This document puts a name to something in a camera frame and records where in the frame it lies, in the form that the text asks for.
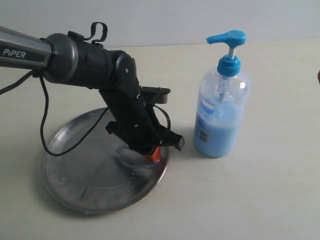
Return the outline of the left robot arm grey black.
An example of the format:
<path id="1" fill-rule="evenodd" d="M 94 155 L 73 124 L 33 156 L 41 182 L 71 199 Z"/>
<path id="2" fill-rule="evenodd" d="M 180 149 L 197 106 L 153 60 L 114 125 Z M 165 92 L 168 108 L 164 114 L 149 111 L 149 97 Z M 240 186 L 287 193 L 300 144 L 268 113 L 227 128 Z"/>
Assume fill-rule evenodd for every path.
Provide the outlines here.
<path id="1" fill-rule="evenodd" d="M 153 162 L 158 161 L 162 147 L 181 150 L 184 137 L 172 132 L 170 124 L 161 125 L 154 111 L 167 102 L 170 89 L 141 86 L 135 59 L 122 50 L 103 47 L 107 34 L 106 24 L 102 24 L 99 39 L 73 31 L 35 38 L 2 27 L 1 66 L 26 69 L 27 73 L 0 92 L 13 90 L 29 77 L 38 78 L 42 84 L 95 89 L 114 117 L 106 131 L 131 150 Z"/>

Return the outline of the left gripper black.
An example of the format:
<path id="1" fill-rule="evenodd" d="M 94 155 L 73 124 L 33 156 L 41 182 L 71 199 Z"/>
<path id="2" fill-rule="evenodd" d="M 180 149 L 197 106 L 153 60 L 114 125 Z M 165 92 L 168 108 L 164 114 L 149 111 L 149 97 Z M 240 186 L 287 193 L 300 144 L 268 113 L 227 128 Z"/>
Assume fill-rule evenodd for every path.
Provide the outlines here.
<path id="1" fill-rule="evenodd" d="M 140 86 L 133 97 L 120 90 L 100 90 L 99 93 L 115 118 L 105 127 L 107 132 L 116 135 L 131 150 L 153 152 L 143 155 L 149 162 L 160 161 L 161 147 L 174 147 L 179 151 L 184 147 L 184 137 L 171 131 L 167 112 L 159 109 L 167 120 L 167 126 L 163 126 L 154 111 L 156 104 L 142 99 Z"/>

